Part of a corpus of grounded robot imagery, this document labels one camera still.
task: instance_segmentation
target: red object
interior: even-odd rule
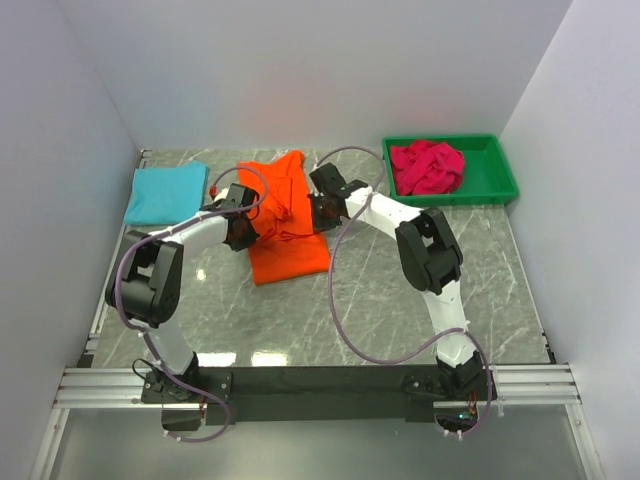
[[[290,278],[326,272],[329,248],[322,234],[313,232],[309,187],[297,150],[270,164],[239,163],[258,170],[267,180],[269,194],[259,208],[251,210],[251,225],[260,234],[249,248],[253,283],[264,285]],[[238,171],[240,182],[262,195],[260,179]]]
[[[415,140],[391,147],[391,171],[398,195],[451,193],[462,183],[464,157],[446,143]]]

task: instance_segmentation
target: gray floor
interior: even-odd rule
[[[287,150],[161,150],[147,166],[192,160],[211,168],[209,180],[240,161],[270,162]],[[303,150],[306,170],[325,151]],[[350,181],[379,172],[364,153],[336,156]],[[230,175],[228,180],[236,177]],[[388,183],[381,186],[388,193]],[[462,297],[470,330],[493,363],[547,363],[533,299],[502,206],[444,208],[465,260]],[[335,232],[327,234],[331,246]],[[395,241],[367,226],[347,237],[337,259],[335,292],[346,331],[369,354],[395,358],[433,334],[421,296],[405,280]],[[326,274],[255,287],[246,252],[214,246],[184,267],[177,316],[187,341],[208,365],[348,365],[363,363],[338,338],[327,300]],[[146,347],[105,311],[94,367],[125,367]],[[433,363],[426,351],[413,363]]]
[[[564,407],[512,407],[461,443],[402,420],[241,423],[180,445],[160,413],[72,411],[52,479],[583,480]],[[199,435],[212,433],[213,427]]]

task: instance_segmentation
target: white wall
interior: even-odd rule
[[[570,0],[57,0],[149,148],[500,133]]]
[[[501,141],[542,321],[609,478],[638,478],[640,2],[575,0]]]
[[[50,0],[0,0],[0,478],[25,478],[82,352],[137,157]]]

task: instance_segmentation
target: marble tabletop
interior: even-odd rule
[[[271,162],[288,150],[207,149],[146,152],[147,167],[193,160],[216,174],[241,161]],[[302,149],[305,170],[328,150]],[[366,153],[332,159],[347,181],[371,183],[380,165]],[[230,174],[228,182],[236,180]],[[389,192],[385,180],[380,191]],[[548,363],[522,264],[502,206],[444,207],[464,254],[461,292],[470,330],[492,363]],[[331,248],[336,232],[326,234]],[[427,340],[433,329],[421,295],[406,281],[395,241],[356,224],[338,254],[334,275],[338,313],[359,348],[379,358],[397,358]],[[317,274],[256,287],[247,252],[212,246],[183,268],[176,312],[201,364],[212,366],[354,365],[365,363],[336,333],[329,312],[327,275]],[[105,308],[94,367],[128,367],[146,357],[146,347]],[[411,363],[435,363],[427,350]]]

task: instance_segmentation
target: green bin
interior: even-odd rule
[[[417,139],[448,143],[463,153],[464,180],[456,191],[445,195],[398,195],[391,171],[391,147],[407,147]],[[382,150],[391,184],[391,198],[405,205],[428,207],[500,204],[518,196],[518,186],[494,135],[386,137],[382,140]]]

